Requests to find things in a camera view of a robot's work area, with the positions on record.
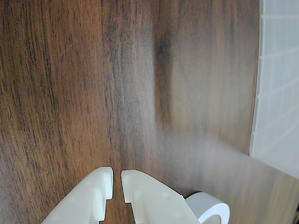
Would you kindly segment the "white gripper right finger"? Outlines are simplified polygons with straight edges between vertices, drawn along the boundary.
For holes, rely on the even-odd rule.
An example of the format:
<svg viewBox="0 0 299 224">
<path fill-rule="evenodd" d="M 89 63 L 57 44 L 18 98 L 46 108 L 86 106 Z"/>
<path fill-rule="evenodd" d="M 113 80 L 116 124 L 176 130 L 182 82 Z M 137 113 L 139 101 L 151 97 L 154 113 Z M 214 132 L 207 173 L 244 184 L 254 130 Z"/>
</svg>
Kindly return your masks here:
<svg viewBox="0 0 299 224">
<path fill-rule="evenodd" d="M 131 204 L 136 224 L 198 224 L 182 195 L 150 175 L 123 170 L 125 203 Z"/>
</svg>

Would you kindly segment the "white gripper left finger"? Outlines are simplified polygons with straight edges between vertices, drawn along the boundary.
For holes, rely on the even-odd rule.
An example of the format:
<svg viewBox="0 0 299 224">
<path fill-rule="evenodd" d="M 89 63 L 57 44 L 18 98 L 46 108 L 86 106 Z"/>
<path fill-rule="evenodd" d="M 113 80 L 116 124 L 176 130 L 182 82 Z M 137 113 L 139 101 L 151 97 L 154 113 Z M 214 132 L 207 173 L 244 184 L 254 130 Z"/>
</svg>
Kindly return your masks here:
<svg viewBox="0 0 299 224">
<path fill-rule="evenodd" d="M 113 177 L 111 167 L 95 169 L 60 201 L 43 223 L 88 224 L 90 221 L 104 221 L 107 200 L 113 197 Z"/>
</svg>

